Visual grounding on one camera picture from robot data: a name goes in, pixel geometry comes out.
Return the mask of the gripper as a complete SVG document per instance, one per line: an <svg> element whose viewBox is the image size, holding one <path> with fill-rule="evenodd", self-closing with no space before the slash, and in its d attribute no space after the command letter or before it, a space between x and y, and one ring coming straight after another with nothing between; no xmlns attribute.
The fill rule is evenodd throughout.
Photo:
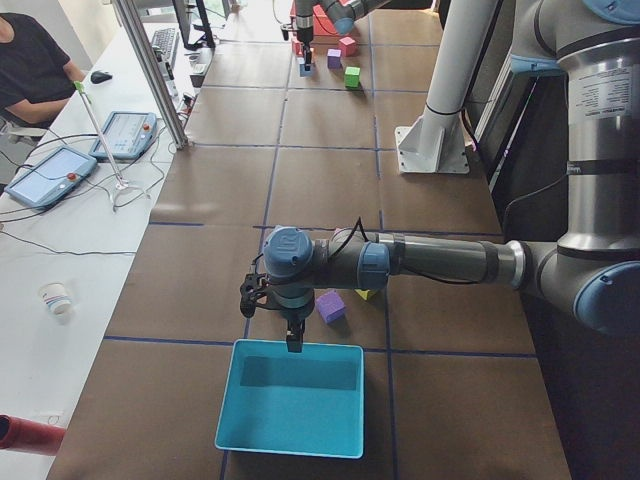
<svg viewBox="0 0 640 480"><path fill-rule="evenodd" d="M301 353L304 343L305 321L314 310L314 289L306 287L278 287L275 292L281 314L287 320L287 350Z"/></svg>
<svg viewBox="0 0 640 480"><path fill-rule="evenodd" d="M313 15L297 14L295 16L296 36L302 43L302 54L304 58L304 69L310 70L313 63L313 52L310 46L313 41Z"/></svg>

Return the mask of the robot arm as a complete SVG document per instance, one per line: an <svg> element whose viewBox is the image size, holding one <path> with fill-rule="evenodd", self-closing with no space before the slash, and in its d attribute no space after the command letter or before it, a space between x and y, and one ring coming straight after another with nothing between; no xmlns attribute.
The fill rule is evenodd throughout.
<svg viewBox="0 0 640 480"><path fill-rule="evenodd" d="M389 3L389 0L351 0L343 3L339 0L295 0L293 31L301 42L304 59L303 68L311 70L312 53L311 42L314 39L314 8L319 5L333 24L336 32L346 35L351 32L356 20L359 20L373 10Z"/></svg>
<svg viewBox="0 0 640 480"><path fill-rule="evenodd" d="M504 207L506 242L366 231L312 240L278 226L241 286L245 317L286 320L303 346L317 289L379 290L392 276L454 285L499 283L538 297L592 330L639 331L639 5L519 1L514 73L561 75L568 112L564 174Z"/></svg>

